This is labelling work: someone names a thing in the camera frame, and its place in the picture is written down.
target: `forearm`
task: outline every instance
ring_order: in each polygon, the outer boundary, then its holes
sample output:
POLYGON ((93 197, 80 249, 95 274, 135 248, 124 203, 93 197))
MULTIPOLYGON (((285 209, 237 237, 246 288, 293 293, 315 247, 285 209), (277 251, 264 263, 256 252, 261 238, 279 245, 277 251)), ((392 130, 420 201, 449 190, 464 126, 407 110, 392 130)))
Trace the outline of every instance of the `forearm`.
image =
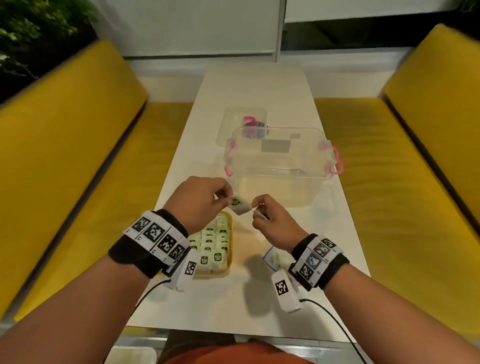
POLYGON ((375 363, 480 363, 475 346, 351 265, 324 292, 375 363))
POLYGON ((0 362, 100 363, 148 282, 137 267, 102 257, 0 339, 0 362))

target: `yellow backrest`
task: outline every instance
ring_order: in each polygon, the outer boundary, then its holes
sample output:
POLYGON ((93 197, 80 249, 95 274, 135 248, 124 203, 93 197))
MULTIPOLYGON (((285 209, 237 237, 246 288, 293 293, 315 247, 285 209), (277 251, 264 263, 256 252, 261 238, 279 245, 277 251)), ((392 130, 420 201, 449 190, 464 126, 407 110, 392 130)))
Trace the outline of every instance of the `yellow backrest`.
POLYGON ((98 41, 0 109, 0 316, 146 98, 98 41))
POLYGON ((480 220, 480 43, 437 25, 384 88, 480 220))

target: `wristband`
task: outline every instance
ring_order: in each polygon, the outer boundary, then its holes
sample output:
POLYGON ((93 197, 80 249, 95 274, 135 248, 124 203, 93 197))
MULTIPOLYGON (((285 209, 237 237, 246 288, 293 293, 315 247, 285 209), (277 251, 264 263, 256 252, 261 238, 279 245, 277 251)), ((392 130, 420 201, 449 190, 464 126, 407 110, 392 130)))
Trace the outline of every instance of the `wristband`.
POLYGON ((313 287, 323 290, 340 267, 349 263, 342 253, 328 238, 311 234, 293 249, 297 262, 288 271, 306 290, 313 287))
POLYGON ((153 278, 187 250, 186 237, 186 229, 168 211, 146 211, 124 231, 108 255, 119 264, 134 264, 153 278))

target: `yellow cushion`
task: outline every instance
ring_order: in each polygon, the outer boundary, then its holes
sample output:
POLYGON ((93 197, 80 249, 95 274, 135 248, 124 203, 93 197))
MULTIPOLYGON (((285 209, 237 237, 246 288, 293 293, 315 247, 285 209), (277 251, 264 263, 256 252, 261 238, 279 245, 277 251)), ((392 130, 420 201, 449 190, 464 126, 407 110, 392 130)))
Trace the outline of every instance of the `yellow cushion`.
POLYGON ((480 43, 436 26, 384 88, 480 220, 480 43))
POLYGON ((384 102, 315 100, 372 277, 480 338, 478 236, 384 102))
POLYGON ((147 105, 132 134, 42 271, 16 320, 106 254, 126 226, 155 207, 192 105, 147 105))
POLYGON ((146 97, 99 41, 0 109, 0 316, 146 97))

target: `table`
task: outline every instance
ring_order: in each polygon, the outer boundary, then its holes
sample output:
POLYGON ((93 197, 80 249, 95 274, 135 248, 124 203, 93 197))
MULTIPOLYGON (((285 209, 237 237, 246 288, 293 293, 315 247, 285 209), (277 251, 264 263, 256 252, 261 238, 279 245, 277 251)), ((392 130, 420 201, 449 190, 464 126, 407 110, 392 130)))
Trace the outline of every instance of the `table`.
MULTIPOLYGON (((291 126, 295 120, 297 126, 322 129, 299 65, 209 64, 156 209, 190 175, 225 177, 224 148, 215 140, 223 113, 230 106, 266 108, 269 126, 291 126)), ((310 206, 288 210, 306 231, 326 235, 344 249, 354 266, 369 274, 337 176, 324 184, 310 206)), ((128 325, 347 341, 337 324, 313 304, 306 303, 304 309, 292 314, 281 311, 270 280, 271 270, 261 260, 271 245, 251 223, 252 213, 234 215, 233 261, 227 276, 195 279, 186 292, 159 287, 143 301, 128 325)), ((149 287, 160 279, 153 279, 149 287)), ((303 290, 302 294, 324 305, 339 319, 320 289, 303 290)))

